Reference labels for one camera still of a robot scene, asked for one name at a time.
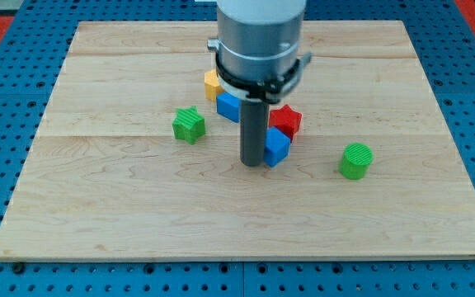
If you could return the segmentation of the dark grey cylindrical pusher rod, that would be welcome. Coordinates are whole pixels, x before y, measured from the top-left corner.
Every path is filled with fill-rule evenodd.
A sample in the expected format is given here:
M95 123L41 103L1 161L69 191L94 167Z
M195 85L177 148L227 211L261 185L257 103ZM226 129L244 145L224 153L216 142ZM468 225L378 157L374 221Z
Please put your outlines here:
M248 167L263 162L269 106L263 101L241 101L240 159Z

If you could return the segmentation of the grey and white robot arm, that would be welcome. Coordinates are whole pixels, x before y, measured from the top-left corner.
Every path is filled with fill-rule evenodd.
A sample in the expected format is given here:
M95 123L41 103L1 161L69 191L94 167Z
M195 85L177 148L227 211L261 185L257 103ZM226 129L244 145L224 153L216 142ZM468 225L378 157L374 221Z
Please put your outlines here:
M218 0L218 34L207 40L218 80L240 100L240 159L263 162L271 105L299 84L312 55L298 57L306 0Z

